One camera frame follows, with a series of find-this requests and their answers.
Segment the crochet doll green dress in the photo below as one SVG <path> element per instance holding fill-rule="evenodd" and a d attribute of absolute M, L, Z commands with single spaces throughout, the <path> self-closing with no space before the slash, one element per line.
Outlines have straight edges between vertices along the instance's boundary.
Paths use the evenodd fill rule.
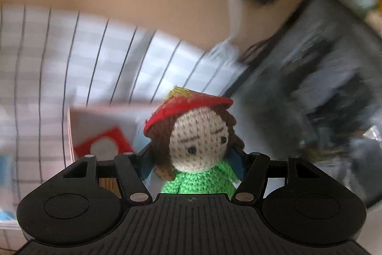
<path fill-rule="evenodd" d="M 239 177 L 227 157 L 245 145 L 234 131 L 232 105 L 223 96 L 175 87 L 146 121 L 143 133 L 164 194 L 233 196 Z"/>

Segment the pink storage box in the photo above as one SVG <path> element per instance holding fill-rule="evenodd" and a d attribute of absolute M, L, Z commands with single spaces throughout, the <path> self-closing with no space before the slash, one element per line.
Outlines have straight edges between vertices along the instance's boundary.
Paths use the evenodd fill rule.
<path fill-rule="evenodd" d="M 159 102 L 134 102 L 131 104 L 74 106 L 69 109 L 67 127 L 72 161 L 79 158 L 73 146 L 90 136 L 112 127 L 119 127 L 134 150 L 138 153 L 149 143 L 143 135 L 145 121 L 149 119 Z"/>

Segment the white black checkered tablecloth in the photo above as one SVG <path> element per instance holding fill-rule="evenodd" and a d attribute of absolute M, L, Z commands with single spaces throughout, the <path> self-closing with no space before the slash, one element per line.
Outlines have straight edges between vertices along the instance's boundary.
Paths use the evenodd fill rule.
<path fill-rule="evenodd" d="M 19 201 L 71 162 L 68 109 L 223 93 L 244 67 L 187 42 L 81 12 L 1 7 L 1 250 L 23 243 Z"/>

